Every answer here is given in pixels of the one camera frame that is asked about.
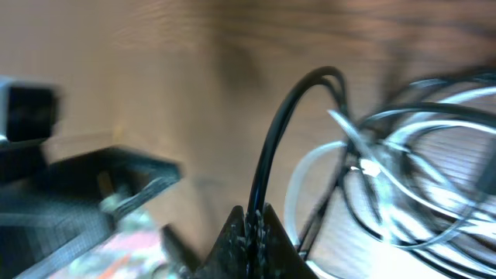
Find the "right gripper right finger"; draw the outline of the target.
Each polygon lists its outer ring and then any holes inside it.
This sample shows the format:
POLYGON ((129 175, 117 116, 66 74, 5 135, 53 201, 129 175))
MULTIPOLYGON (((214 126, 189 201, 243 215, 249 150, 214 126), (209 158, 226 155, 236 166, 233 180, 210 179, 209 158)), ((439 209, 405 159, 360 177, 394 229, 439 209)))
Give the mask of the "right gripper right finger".
POLYGON ((263 210, 255 278, 317 279, 318 276, 297 253, 273 207, 267 203, 263 210))

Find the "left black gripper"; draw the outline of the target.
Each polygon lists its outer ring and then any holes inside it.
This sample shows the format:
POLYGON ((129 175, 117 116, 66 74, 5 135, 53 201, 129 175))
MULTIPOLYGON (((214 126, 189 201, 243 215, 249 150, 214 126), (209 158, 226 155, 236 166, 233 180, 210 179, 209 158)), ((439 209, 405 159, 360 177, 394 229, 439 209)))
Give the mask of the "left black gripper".
POLYGON ((178 163, 120 146, 51 164, 38 146, 3 150, 1 276, 52 274, 180 179, 178 163))

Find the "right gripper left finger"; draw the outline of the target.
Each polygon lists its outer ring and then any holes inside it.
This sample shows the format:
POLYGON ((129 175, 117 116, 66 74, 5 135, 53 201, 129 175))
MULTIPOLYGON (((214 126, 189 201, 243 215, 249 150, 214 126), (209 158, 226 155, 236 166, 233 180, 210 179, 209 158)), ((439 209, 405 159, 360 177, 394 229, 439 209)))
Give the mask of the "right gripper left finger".
POLYGON ((243 207, 232 208, 204 263, 195 271, 199 279, 246 277, 246 237, 243 207))

